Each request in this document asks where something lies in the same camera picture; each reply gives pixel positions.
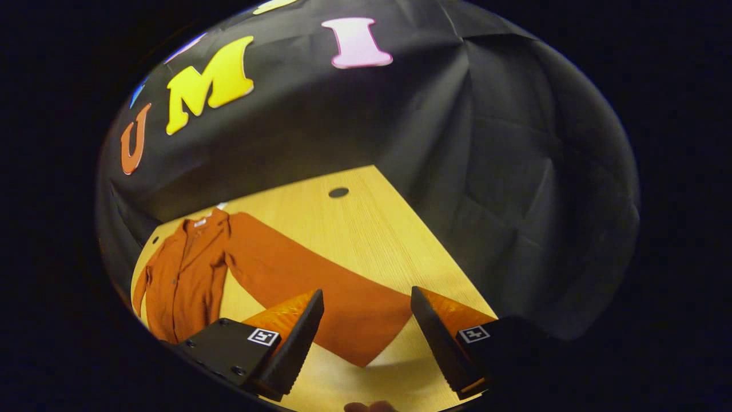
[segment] black cloth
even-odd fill
[[[323,21],[370,17],[392,64],[338,70]],[[166,89],[252,35],[254,91],[172,136]],[[635,245],[638,177],[621,123],[575,66],[528,32],[461,1],[307,0],[206,30],[150,73],[111,126],[97,227],[129,290],[142,245],[166,221],[268,188],[375,164],[499,317],[582,334],[610,303]],[[120,136],[152,103],[140,166]]]

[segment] yellow letter m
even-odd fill
[[[195,116],[201,115],[209,88],[213,88],[209,98],[212,108],[221,107],[254,89],[254,82],[244,75],[244,50],[252,40],[254,37],[247,36],[223,46],[211,58],[203,74],[188,66],[168,82],[171,91],[170,118],[165,127],[168,135],[188,124],[183,102]]]

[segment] shirt placket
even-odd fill
[[[178,266],[178,271],[176,272],[176,277],[173,279],[173,300],[171,302],[172,308],[171,308],[171,325],[173,326],[173,336],[176,338],[176,342],[180,342],[180,338],[178,338],[178,334],[176,332],[176,296],[178,294],[178,285],[180,284],[180,278],[181,273],[184,270],[184,262],[186,262],[186,259],[188,255],[190,254],[191,249],[193,249],[193,244],[197,241],[197,239],[201,236],[201,233],[203,230],[196,230],[192,235],[188,235],[186,239],[186,246],[184,246],[183,249],[183,256],[181,258],[181,261]]]

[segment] finger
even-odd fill
[[[394,407],[385,400],[374,402],[369,406],[368,412],[397,412]]]
[[[346,406],[343,407],[343,412],[369,412],[369,409],[362,403],[351,402],[347,403]]]

